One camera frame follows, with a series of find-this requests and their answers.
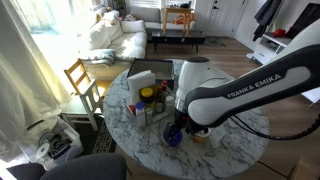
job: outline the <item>basket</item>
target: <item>basket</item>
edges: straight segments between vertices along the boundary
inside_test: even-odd
[[[125,96],[123,97],[123,101],[129,111],[129,113],[131,114],[132,118],[133,118],[133,121],[135,122],[136,124],[136,119],[138,116],[145,116],[146,118],[146,126],[149,126],[153,123],[156,123],[172,114],[174,114],[174,111],[175,111],[175,107],[174,107],[174,101],[175,101],[175,95],[174,93],[168,88],[167,89],[167,92],[168,92],[168,95],[169,96],[172,96],[172,100],[170,101],[166,101],[165,103],[165,110],[161,113],[157,113],[157,112],[154,112],[153,110],[146,110],[145,109],[145,113],[142,113],[142,114],[134,114],[134,112],[130,109],[130,105],[133,105],[132,103],[132,100],[131,100],[131,96]]]

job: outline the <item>chair back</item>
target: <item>chair back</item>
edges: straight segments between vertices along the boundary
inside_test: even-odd
[[[80,95],[91,82],[82,62],[78,59],[69,69],[64,70],[76,94]]]
[[[101,112],[103,111],[102,99],[95,80],[90,83],[88,89],[83,94],[80,94],[80,98],[88,114],[93,115],[97,108],[100,108]]]

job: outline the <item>rug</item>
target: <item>rug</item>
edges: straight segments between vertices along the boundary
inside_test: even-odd
[[[112,139],[101,115],[95,116],[98,131],[93,131],[90,124],[75,124],[75,130],[80,134],[83,146],[81,155],[115,152],[116,142]]]
[[[214,47],[227,47],[218,37],[206,36],[204,45],[214,46]]]

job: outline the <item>white couch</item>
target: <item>white couch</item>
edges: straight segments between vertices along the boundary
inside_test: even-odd
[[[164,9],[159,8],[146,8],[146,7],[130,7],[130,12],[139,16],[140,19],[145,21],[146,30],[148,34],[148,40],[151,40],[152,30],[160,30],[163,27]],[[169,13],[167,18],[168,30],[183,30],[183,24],[170,23],[171,20],[176,18],[179,14]],[[196,21],[190,22],[190,30],[196,29]]]
[[[101,19],[81,41],[81,52],[97,49],[114,49],[114,62],[111,65],[94,61],[82,61],[92,79],[114,79],[128,69],[135,58],[144,58],[147,34],[144,22]]]

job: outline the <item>white table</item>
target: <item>white table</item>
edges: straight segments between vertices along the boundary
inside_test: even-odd
[[[174,60],[175,89],[183,61]],[[225,136],[221,146],[212,148],[210,142],[196,144],[184,136],[178,147],[170,148],[163,143],[162,133],[169,116],[144,129],[138,129],[128,112],[123,97],[129,95],[127,71],[111,84],[104,101],[105,122],[118,146],[141,165],[177,179],[217,179],[241,173],[252,166],[263,154],[268,140],[240,129],[230,119],[222,126]],[[232,77],[223,73],[226,81]],[[268,120],[262,108],[240,113],[245,122],[256,130],[269,133]]]

